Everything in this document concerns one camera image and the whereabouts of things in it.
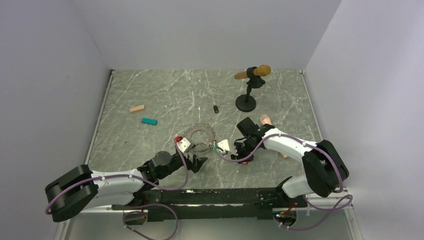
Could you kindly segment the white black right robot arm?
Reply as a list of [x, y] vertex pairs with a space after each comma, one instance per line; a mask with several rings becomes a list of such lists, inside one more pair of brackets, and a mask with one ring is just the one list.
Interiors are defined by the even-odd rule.
[[303, 175], [284, 179], [276, 187], [276, 203], [288, 208], [299, 196], [317, 194], [326, 198], [343, 188], [350, 173], [334, 145], [328, 140], [313, 142], [282, 132], [270, 124], [259, 126], [249, 117], [236, 126], [242, 138], [234, 142], [231, 161], [251, 162], [259, 149], [283, 153], [302, 164]]

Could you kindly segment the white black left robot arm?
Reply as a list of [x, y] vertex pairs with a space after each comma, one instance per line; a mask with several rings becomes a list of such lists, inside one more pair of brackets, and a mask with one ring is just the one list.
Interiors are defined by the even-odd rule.
[[45, 187], [48, 204], [44, 212], [58, 223], [83, 210], [106, 205], [137, 210], [144, 203], [144, 192], [153, 188], [177, 190], [176, 187], [160, 186], [160, 180], [180, 168], [197, 173], [206, 161], [205, 156], [160, 151], [141, 166], [127, 171], [95, 171], [87, 164], [81, 164]]

